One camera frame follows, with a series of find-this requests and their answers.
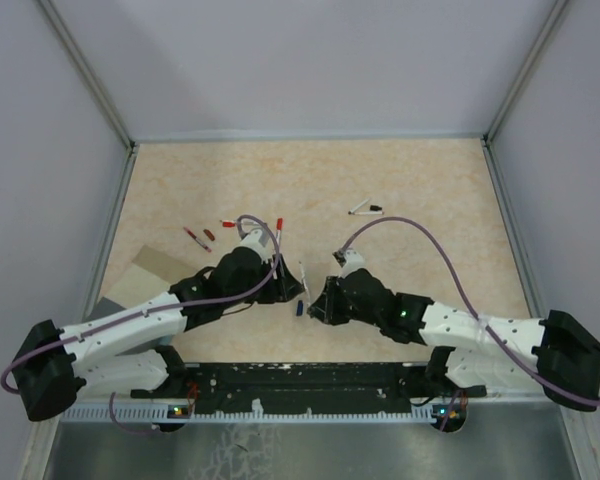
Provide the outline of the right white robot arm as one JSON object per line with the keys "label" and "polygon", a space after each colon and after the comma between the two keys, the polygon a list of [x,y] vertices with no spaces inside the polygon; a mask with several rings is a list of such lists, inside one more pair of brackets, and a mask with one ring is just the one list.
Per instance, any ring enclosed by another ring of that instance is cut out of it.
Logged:
{"label": "right white robot arm", "polygon": [[429,297],[393,292],[361,268],[328,277],[308,313],[327,325],[359,321],[397,343],[431,348],[426,380],[441,396],[474,387],[542,391],[573,410],[600,407],[600,341],[563,311],[476,318]]}

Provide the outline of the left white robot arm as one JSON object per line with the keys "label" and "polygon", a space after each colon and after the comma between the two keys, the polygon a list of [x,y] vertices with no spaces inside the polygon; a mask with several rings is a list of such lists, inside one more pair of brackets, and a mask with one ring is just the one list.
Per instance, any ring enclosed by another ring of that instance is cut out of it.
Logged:
{"label": "left white robot arm", "polygon": [[234,306],[287,303],[302,291],[281,254],[264,259],[238,246],[136,307],[62,328],[52,320],[35,324],[1,386],[20,397],[31,422],[56,417],[87,394],[174,397],[188,373],[175,349],[157,340],[214,322]]}

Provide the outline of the blue end white pen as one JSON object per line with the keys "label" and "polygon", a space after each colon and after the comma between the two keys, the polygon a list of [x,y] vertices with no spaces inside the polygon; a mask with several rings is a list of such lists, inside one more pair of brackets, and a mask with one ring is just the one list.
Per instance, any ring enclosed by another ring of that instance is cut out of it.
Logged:
{"label": "blue end white pen", "polygon": [[307,280],[307,275],[306,275],[306,269],[304,264],[299,261],[299,269],[300,269],[300,273],[301,273],[301,282],[307,297],[307,302],[311,303],[311,294],[310,294],[310,289],[309,289],[309,285],[308,285],[308,280]]}

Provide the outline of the red capped white pen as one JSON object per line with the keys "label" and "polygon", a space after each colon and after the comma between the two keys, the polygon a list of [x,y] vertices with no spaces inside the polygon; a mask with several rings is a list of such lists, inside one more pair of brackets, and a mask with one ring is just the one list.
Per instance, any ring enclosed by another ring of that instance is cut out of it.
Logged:
{"label": "red capped white pen", "polygon": [[274,273],[274,279],[278,279],[280,277],[280,267],[283,263],[282,249],[281,249],[281,237],[282,237],[282,229],[283,229],[283,218],[279,217],[276,221],[276,246],[277,246],[277,264]]}

